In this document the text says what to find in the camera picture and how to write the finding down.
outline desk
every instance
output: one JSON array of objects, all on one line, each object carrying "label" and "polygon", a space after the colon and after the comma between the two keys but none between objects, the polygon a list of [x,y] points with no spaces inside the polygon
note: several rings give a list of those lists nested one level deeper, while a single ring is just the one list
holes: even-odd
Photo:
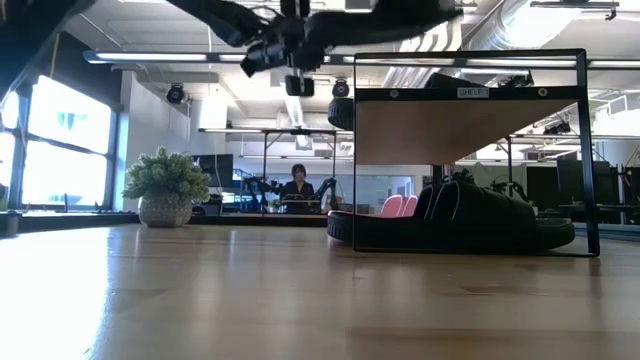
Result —
[{"label": "desk", "polygon": [[296,212],[294,212],[294,214],[300,213],[300,214],[307,214],[307,213],[312,213],[312,211],[317,211],[317,212],[322,212],[322,208],[320,206],[320,203],[322,201],[321,200],[282,200],[282,205],[283,206],[287,206],[287,205],[294,205],[294,204],[306,204],[308,206],[308,208],[306,209],[298,209],[296,208]]}]

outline black slide sandal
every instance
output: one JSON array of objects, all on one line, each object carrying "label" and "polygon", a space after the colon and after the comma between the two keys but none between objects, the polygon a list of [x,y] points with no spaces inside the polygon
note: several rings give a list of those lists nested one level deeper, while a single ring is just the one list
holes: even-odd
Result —
[{"label": "black slide sandal", "polygon": [[[529,204],[472,184],[447,183],[435,200],[433,193],[425,188],[418,201],[435,202],[426,219],[421,219],[419,207],[413,217],[356,215],[358,244],[371,250],[526,254],[555,249],[575,238],[570,220],[536,219]],[[327,234],[351,242],[353,222],[351,213],[331,212]]]}]

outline shelf label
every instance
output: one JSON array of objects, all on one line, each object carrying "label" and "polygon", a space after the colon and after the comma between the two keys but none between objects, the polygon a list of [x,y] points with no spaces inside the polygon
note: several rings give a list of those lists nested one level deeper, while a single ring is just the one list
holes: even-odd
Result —
[{"label": "shelf label", "polygon": [[458,99],[488,99],[489,88],[458,88]]}]

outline shelf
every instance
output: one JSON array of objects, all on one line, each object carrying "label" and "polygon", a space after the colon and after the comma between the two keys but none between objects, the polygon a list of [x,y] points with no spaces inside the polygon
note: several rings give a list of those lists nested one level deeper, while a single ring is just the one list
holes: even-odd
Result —
[{"label": "shelf", "polygon": [[489,98],[455,101],[456,89],[397,90],[395,98],[389,89],[358,90],[356,165],[452,164],[575,103],[580,91],[538,90],[491,89]]}]

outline woman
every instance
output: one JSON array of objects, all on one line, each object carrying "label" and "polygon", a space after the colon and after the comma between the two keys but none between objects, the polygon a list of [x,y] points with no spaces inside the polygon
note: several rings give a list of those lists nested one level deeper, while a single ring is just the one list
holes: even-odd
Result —
[{"label": "woman", "polygon": [[[307,169],[304,168],[304,165],[293,165],[291,168],[291,176],[293,176],[293,181],[289,181],[284,186],[284,191],[282,192],[283,198],[287,195],[301,195],[303,199],[309,199],[314,195],[313,185],[305,181]],[[285,200],[284,205],[287,206],[288,213],[305,213],[309,210],[309,204],[306,202],[286,204]]]}]

